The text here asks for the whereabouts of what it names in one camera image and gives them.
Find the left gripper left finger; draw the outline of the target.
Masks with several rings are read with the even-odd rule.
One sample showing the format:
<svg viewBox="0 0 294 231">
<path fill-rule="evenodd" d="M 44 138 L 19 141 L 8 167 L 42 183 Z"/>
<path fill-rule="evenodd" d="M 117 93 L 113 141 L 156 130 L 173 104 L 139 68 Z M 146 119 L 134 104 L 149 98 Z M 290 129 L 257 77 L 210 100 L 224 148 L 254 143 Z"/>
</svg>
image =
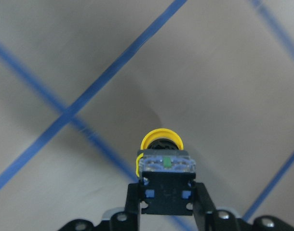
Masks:
<svg viewBox="0 0 294 231">
<path fill-rule="evenodd" d="M 126 202 L 122 211 L 116 212 L 109 220 L 110 231 L 139 231 L 141 202 L 143 201 L 143 182 L 130 183 Z"/>
</svg>

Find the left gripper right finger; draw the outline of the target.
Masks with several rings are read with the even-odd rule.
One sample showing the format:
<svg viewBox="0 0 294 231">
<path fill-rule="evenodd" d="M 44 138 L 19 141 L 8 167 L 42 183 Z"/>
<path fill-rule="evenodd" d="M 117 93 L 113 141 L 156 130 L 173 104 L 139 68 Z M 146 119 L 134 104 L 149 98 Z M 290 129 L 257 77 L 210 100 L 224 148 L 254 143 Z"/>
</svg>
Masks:
<svg viewBox="0 0 294 231">
<path fill-rule="evenodd" d="M 235 216 L 227 210 L 218 210 L 203 183 L 192 183 L 193 215 L 200 231 L 237 231 Z"/>
</svg>

